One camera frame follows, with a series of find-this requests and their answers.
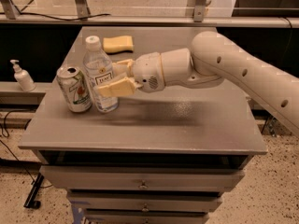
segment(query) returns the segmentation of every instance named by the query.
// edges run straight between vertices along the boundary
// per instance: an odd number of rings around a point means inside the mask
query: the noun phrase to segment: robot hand
[[[116,63],[114,70],[116,78],[96,88],[103,96],[129,95],[136,89],[161,91],[171,85],[206,88],[227,78],[299,136],[299,79],[251,56],[217,32],[198,34],[191,51],[151,53]]]

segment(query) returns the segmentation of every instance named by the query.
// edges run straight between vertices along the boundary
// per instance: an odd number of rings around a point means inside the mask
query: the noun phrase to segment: table
[[[83,27],[64,63],[82,64],[88,35],[131,35],[135,51],[110,56],[119,61],[188,47],[203,29]],[[244,92],[227,80],[138,91],[105,115],[94,105],[69,111],[54,80],[19,147],[34,151],[41,174],[87,219],[132,224],[205,223],[250,159],[266,153]]]

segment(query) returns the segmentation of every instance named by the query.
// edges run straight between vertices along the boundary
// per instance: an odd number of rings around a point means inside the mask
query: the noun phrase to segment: gray drawer
[[[221,204],[221,198],[193,196],[184,192],[163,194],[119,194],[113,193],[68,193],[67,199],[77,208],[132,210],[140,212],[203,212],[215,211]]]
[[[244,176],[239,170],[103,168],[42,166],[40,173],[56,188],[114,190],[232,190]]]
[[[99,224],[204,224],[208,214],[135,213],[84,210],[84,216]]]

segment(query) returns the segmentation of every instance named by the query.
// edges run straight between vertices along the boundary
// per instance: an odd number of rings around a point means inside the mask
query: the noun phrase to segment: soda can
[[[69,109],[79,113],[92,106],[91,96],[82,71],[77,66],[62,66],[57,70],[57,81]]]

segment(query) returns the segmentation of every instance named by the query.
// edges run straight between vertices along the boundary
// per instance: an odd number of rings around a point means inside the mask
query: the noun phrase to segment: drawer knob
[[[148,213],[150,210],[148,209],[148,206],[147,206],[147,204],[145,203],[144,204],[144,206],[143,206],[143,208],[141,209],[141,211],[142,212],[144,212],[144,213]]]
[[[141,185],[139,186],[140,190],[147,190],[149,187],[146,185],[145,181],[142,181]]]

